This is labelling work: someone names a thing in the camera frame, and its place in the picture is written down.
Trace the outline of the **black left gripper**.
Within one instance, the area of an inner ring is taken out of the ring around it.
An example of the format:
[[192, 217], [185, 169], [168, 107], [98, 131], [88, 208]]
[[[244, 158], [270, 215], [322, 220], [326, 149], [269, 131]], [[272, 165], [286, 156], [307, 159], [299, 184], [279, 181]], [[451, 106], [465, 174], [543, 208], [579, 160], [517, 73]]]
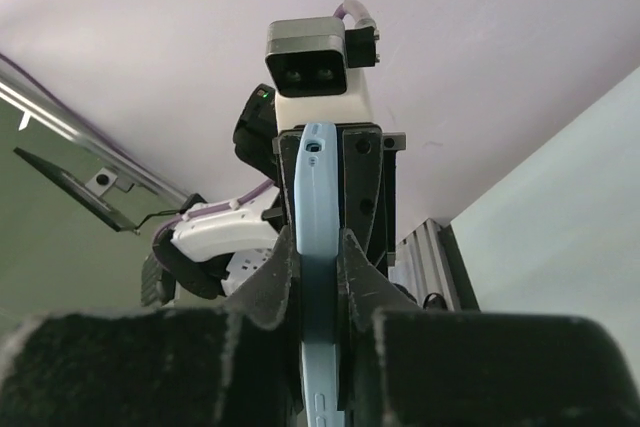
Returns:
[[337, 126], [341, 224], [375, 267], [395, 263], [396, 153], [405, 148], [404, 133], [373, 123]]

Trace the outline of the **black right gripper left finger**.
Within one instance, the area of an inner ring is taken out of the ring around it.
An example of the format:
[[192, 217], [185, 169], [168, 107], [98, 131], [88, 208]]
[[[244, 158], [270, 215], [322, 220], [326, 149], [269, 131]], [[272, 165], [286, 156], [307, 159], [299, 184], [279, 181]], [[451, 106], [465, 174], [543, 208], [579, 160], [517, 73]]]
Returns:
[[223, 303], [32, 316], [1, 345], [5, 426], [293, 426], [299, 258], [289, 229]]

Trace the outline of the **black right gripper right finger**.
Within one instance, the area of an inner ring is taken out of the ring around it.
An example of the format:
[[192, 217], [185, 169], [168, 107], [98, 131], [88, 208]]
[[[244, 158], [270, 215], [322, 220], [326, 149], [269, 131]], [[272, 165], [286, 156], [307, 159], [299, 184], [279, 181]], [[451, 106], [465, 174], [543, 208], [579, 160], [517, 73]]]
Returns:
[[337, 261], [339, 404], [351, 426], [635, 426], [612, 337], [581, 317], [425, 310], [350, 230]]

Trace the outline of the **light blue phone case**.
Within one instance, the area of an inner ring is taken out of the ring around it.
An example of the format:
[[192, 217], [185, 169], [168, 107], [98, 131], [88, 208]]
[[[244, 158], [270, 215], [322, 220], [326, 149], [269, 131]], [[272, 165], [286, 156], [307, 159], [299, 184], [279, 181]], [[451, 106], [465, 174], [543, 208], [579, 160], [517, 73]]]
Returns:
[[337, 128], [305, 126], [294, 175], [296, 250], [301, 262], [301, 360], [307, 423], [342, 426], [336, 340], [339, 251]]

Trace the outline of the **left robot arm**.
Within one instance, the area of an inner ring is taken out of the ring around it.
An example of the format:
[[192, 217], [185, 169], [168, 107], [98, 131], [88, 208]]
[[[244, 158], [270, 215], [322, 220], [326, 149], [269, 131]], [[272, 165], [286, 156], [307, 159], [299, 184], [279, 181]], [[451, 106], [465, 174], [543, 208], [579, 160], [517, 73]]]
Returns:
[[153, 237], [143, 268], [144, 304], [170, 303], [177, 287], [207, 300], [226, 297], [266, 261], [288, 222], [285, 203], [291, 197], [279, 190], [281, 168], [294, 167], [296, 160], [275, 152], [277, 136], [283, 128], [319, 120], [337, 125], [341, 218], [371, 264], [387, 273], [395, 261], [396, 153], [405, 148], [405, 136], [387, 135], [374, 124], [362, 78], [330, 97], [287, 98], [261, 84], [239, 116], [233, 144], [237, 157], [266, 181], [224, 202], [208, 203], [198, 194], [188, 198]]

